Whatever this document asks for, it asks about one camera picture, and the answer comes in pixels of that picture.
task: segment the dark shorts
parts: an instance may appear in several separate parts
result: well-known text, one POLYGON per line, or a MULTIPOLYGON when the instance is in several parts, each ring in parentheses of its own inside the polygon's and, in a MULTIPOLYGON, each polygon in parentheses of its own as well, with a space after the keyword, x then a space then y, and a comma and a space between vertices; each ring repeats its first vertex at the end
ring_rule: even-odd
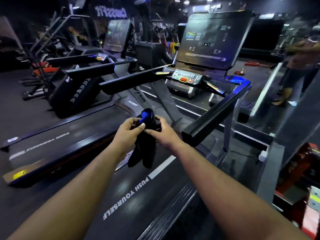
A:
POLYGON ((288 68, 286 71, 284 78, 283 78, 283 88, 293 88, 294 85, 304 76, 306 76, 310 72, 309 69, 307 70, 294 70, 288 68))

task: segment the control button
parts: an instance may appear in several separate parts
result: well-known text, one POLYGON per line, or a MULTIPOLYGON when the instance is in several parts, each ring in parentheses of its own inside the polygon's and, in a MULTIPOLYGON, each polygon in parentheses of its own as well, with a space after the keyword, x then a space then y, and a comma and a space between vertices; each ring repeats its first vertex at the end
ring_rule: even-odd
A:
POLYGON ((186 77, 182 77, 179 79, 179 81, 186 83, 189 79, 186 77))

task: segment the pink tank top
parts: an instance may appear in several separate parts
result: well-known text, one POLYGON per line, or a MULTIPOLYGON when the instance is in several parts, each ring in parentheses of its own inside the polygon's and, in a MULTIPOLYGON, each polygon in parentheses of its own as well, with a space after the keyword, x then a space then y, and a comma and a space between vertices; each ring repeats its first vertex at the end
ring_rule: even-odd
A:
MULTIPOLYGON (((306 43, 302 46, 303 48, 310 48, 319 42, 312 42, 306 40, 306 43)), ((298 52, 295 56, 288 62, 287 67, 295 70, 306 70, 314 67, 318 62, 320 52, 314 53, 304 53, 298 52)))

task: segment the left arm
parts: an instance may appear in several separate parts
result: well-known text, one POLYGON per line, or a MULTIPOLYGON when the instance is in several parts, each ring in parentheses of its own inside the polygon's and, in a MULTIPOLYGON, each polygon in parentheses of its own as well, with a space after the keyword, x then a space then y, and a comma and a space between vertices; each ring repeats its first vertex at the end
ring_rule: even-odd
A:
POLYGON ((318 53, 318 52, 320 52, 320 43, 317 43, 314 46, 308 47, 308 48, 288 46, 286 51, 288 51, 288 52, 318 53))
POLYGON ((81 173, 33 213, 8 239, 82 239, 105 194, 116 166, 133 148, 143 123, 127 119, 111 144, 81 173))

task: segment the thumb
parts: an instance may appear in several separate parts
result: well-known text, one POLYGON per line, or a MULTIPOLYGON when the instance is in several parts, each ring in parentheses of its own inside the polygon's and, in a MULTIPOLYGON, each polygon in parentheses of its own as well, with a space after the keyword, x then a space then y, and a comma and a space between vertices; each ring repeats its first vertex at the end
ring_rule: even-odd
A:
POLYGON ((160 135, 160 132, 157 132, 153 129, 145 129, 144 130, 145 133, 149 134, 150 136, 152 136, 153 138, 155 138, 156 140, 158 140, 158 137, 160 135))
POLYGON ((138 136, 138 134, 140 134, 141 132, 143 132, 144 128, 146 128, 146 124, 142 123, 141 125, 139 125, 137 128, 133 129, 132 132, 134 135, 138 136))

